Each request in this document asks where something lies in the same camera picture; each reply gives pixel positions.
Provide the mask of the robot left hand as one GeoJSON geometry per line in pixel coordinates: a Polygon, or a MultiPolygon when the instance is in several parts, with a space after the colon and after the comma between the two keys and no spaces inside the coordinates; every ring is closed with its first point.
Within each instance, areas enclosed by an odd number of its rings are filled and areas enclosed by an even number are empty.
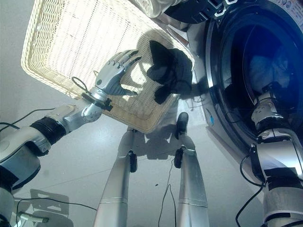
{"type": "Polygon", "coordinates": [[[99,71],[95,86],[90,90],[94,98],[107,96],[135,96],[137,93],[121,86],[120,80],[128,69],[141,59],[138,50],[126,50],[111,57],[99,71]]]}

